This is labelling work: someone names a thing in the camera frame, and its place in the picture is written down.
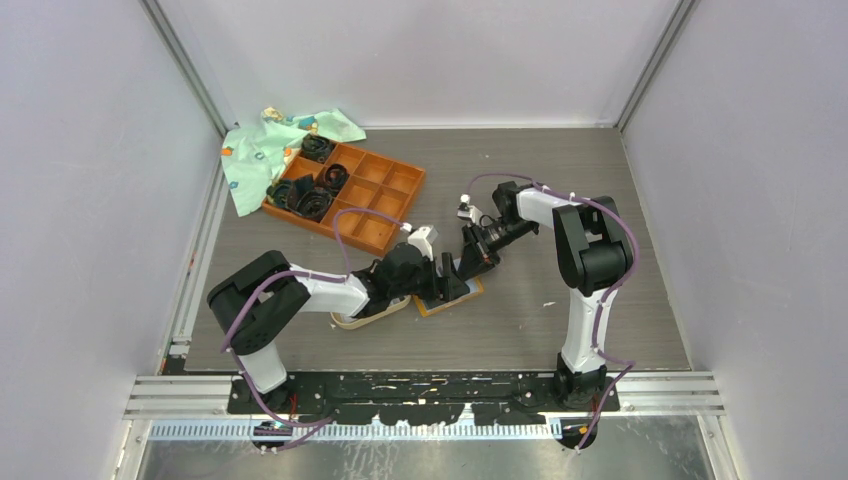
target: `black coiled object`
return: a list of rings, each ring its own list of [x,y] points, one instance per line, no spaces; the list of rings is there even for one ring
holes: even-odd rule
[[[333,153],[333,142],[323,137],[318,137],[309,134],[303,137],[303,143],[300,145],[300,155],[314,162],[324,163],[330,158]]]
[[[289,198],[289,190],[291,190],[291,187],[291,180],[280,180],[280,183],[268,187],[268,189],[265,190],[265,193],[268,195],[271,203],[275,206],[286,208],[286,200]]]
[[[329,190],[333,196],[336,196],[342,190],[342,187],[344,187],[348,178],[350,178],[350,174],[347,173],[347,169],[344,165],[336,163],[327,168],[322,180],[324,187]]]
[[[324,218],[324,215],[327,214],[332,203],[333,195],[329,191],[321,187],[315,187],[315,189],[304,193],[300,197],[294,212],[303,218],[320,222]]]

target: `wood grain surface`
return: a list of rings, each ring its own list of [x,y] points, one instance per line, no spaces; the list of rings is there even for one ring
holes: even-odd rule
[[[615,301],[607,350],[635,359],[637,369],[689,368],[618,132],[381,130],[369,131],[368,140],[358,145],[427,170],[408,221],[435,225],[439,248],[454,255],[462,247],[462,223],[455,216],[459,195],[478,173],[522,173],[560,191],[612,196],[641,243],[642,263]],[[487,213],[497,213],[491,193],[499,181],[482,179],[472,191],[473,203]],[[374,258],[348,248],[355,269]],[[261,211],[239,218],[229,201],[205,292],[273,249],[306,268],[344,270],[334,240]],[[280,356],[289,370],[551,369],[565,340],[569,304],[556,267],[553,232],[543,229],[538,236],[516,241],[502,259],[483,276],[482,295],[427,318],[411,303],[396,314],[346,331],[334,328],[329,314],[300,314],[277,337]],[[232,359],[218,353],[222,337],[204,293],[186,368],[233,369]]]

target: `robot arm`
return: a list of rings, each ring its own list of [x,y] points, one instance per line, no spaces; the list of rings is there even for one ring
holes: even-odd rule
[[[242,320],[230,347],[260,393],[267,393],[287,379],[274,338],[300,312],[334,312],[350,319],[366,318],[386,310],[406,295],[425,300],[450,301],[469,288],[459,280],[450,253],[441,255],[437,268],[433,242],[438,236],[431,226],[410,233],[382,260],[344,277],[314,272],[289,263],[279,251],[269,251],[212,289],[207,303],[218,324],[227,332],[254,290],[270,276],[302,272],[272,283],[267,298],[257,302]]]
[[[557,356],[554,389],[563,402],[583,403],[604,386],[606,362],[598,349],[604,347],[609,304],[616,292],[609,294],[601,311],[597,345],[593,345],[592,331],[601,297],[633,263],[627,236],[606,214],[531,185],[502,183],[492,200],[500,217],[484,226],[483,215],[469,203],[470,198],[460,199],[457,216],[469,223],[462,228],[459,277],[465,280],[495,268],[501,249],[529,232],[538,233],[540,225],[554,231],[560,275],[571,295],[568,335]],[[617,213],[611,198],[593,200]]]

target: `mint green cloth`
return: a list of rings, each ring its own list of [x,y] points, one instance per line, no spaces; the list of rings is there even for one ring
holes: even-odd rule
[[[283,174],[308,133],[336,142],[365,138],[365,131],[339,109],[284,117],[277,110],[266,108],[262,119],[261,126],[229,131],[221,146],[221,165],[240,217],[262,206],[268,186]]]

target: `orange square tray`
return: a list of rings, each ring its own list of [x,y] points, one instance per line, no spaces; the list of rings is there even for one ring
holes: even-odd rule
[[[311,174],[317,183],[323,178],[327,168],[335,164],[344,165],[350,178],[320,222],[276,207],[267,198],[262,203],[262,209],[279,219],[335,238],[333,217],[345,208],[369,208],[403,221],[424,185],[426,174],[422,168],[351,145],[336,143],[326,163],[321,164],[298,155],[286,167],[282,178],[296,180]],[[398,230],[400,227],[397,225],[372,214],[353,212],[339,218],[342,241],[376,256],[386,254]]]

